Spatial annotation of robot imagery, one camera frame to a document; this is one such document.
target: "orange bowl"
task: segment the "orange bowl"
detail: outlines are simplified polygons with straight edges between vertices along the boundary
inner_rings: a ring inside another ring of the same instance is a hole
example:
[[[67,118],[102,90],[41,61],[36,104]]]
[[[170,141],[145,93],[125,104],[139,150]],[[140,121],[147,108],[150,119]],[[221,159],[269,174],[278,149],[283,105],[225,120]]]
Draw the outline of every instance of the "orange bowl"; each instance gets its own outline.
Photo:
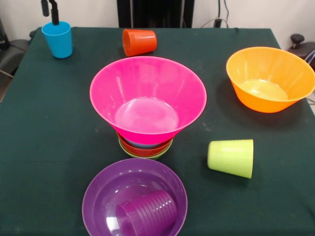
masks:
[[[158,146],[152,149],[140,149],[140,148],[136,148],[130,145],[128,141],[126,141],[126,139],[124,139],[124,137],[121,136],[120,134],[117,133],[117,135],[118,135],[119,140],[121,141],[123,148],[130,154],[139,156],[139,157],[151,157],[151,156],[158,155],[161,152],[165,151],[168,148],[168,146],[172,143],[172,140],[173,140],[173,139],[170,139],[164,143],[159,144]]]
[[[239,50],[228,59],[226,71],[240,101],[258,112],[282,111],[315,89],[313,69],[277,48]]]

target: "dark green tablecloth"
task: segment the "dark green tablecloth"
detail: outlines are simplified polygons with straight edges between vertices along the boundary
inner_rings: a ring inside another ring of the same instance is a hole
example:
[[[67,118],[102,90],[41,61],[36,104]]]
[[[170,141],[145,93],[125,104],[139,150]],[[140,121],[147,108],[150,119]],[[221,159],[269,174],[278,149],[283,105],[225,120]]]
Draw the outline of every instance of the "dark green tablecloth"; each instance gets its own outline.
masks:
[[[150,55],[200,76],[208,102],[160,159],[188,195],[180,235],[314,235],[315,118],[305,100],[276,114],[242,105],[225,71],[235,51],[278,47],[269,29],[157,29]],[[0,235],[88,235],[81,204],[92,178],[127,158],[93,110],[89,86],[124,57],[122,29],[73,28],[74,53],[54,59],[37,32],[0,105]],[[211,140],[254,139],[248,180],[211,171]]]

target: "red bowl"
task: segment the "red bowl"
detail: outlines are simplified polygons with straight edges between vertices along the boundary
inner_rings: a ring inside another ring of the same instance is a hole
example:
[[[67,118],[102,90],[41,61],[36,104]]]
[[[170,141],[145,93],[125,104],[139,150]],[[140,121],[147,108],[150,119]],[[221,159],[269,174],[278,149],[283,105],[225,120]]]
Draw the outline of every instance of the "red bowl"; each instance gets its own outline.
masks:
[[[173,139],[170,139],[164,143],[159,144],[158,146],[152,148],[152,149],[140,149],[137,147],[134,147],[128,143],[126,139],[124,139],[123,136],[118,134],[118,138],[120,139],[124,149],[128,151],[130,154],[139,156],[139,157],[151,157],[160,154],[161,152],[165,151],[168,146],[171,144]]]

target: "blue cup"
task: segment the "blue cup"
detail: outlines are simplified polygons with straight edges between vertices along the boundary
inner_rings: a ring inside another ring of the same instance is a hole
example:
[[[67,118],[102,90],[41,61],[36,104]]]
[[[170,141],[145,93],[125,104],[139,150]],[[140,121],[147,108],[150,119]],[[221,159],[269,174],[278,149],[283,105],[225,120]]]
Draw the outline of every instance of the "blue cup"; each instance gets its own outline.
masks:
[[[45,24],[41,31],[45,35],[51,53],[56,58],[67,58],[73,52],[71,25],[65,21],[59,21],[59,25]]]

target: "lime green cup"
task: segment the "lime green cup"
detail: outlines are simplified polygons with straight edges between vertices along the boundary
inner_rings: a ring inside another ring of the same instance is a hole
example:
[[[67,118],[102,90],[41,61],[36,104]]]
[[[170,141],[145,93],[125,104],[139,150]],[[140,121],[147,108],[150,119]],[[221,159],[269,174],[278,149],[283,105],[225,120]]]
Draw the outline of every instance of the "lime green cup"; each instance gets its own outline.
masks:
[[[208,149],[208,167],[232,175],[252,178],[254,141],[212,141]]]

